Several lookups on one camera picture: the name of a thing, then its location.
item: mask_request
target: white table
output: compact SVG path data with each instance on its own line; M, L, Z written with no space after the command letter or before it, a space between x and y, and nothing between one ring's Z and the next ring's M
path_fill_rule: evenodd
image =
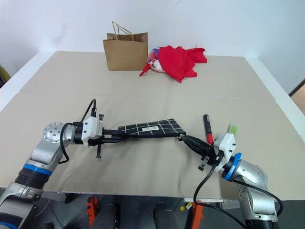
M47 60L50 53L40 55ZM0 186L15 179L47 124L79 120L96 98L108 129L174 118L187 134L205 139L203 114L210 115L214 137L234 124L236 152L266 170L269 190L282 199L305 199L304 116L256 58L210 56L195 66L198 77L182 84L152 71L143 77L110 72L103 53L56 52L45 63L38 59L40 64L29 63L37 72L15 86L20 92L6 98L10 102L0 112ZM95 147L74 145L67 152L70 162L57 167L45 190L192 197L207 173L198 170L200 157L175 138L104 145L102 159L95 158ZM235 195L235 185L217 173L199 193L213 199Z

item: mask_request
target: blue ring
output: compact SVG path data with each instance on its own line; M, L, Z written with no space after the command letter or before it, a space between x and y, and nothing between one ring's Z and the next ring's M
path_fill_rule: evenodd
M236 169L236 166L238 164L238 161L240 160L240 158L242 157L242 153L237 153L235 154L234 156L234 162L229 170L229 172L227 173L227 175L225 175L224 179L225 180L230 180L231 179L231 176L233 174L233 172L235 171Z
M49 170L46 170L44 168L39 168L39 167L36 167L34 165L30 165L30 164L24 164L23 166L24 168L27 168L27 169L30 169L30 170L33 170L35 172L39 172L39 173L42 173L42 174L45 174L45 175L49 175L51 176L53 172L49 171Z
M0 225L4 225L10 229L17 229L17 227L15 225L12 225L11 223L0 222Z

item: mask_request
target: white wall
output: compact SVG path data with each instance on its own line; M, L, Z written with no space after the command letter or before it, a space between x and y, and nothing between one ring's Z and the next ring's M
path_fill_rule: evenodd
M303 0L0 0L0 63L39 50L102 52L116 21L147 31L149 48L204 47L259 56L287 92L304 78Z

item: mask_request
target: brown paper bag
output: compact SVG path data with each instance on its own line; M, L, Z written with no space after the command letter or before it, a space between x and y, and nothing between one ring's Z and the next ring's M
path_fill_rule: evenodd
M108 69L142 70L147 64L147 33L132 34L117 23L112 24L114 33L108 33L107 40L103 40Z

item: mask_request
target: paper bag handle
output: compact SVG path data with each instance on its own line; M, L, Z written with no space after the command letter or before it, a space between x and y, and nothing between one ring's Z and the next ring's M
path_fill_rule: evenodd
M124 33L131 35L131 36L132 36L132 41L134 41L134 40L133 40L133 34L132 34L130 31L128 31L127 29L123 28L121 25L118 25L118 24L115 23L114 21L112 22L112 25L113 25L113 28L114 28L114 34L115 34L115 38L116 38L116 39L118 39L118 36L117 36L117 34L116 34L116 30L115 30L115 26L114 26L114 25L117 26L117 28L118 28L118 34L119 34L119 35L120 35L120 30L119 30L119 29L121 29Z

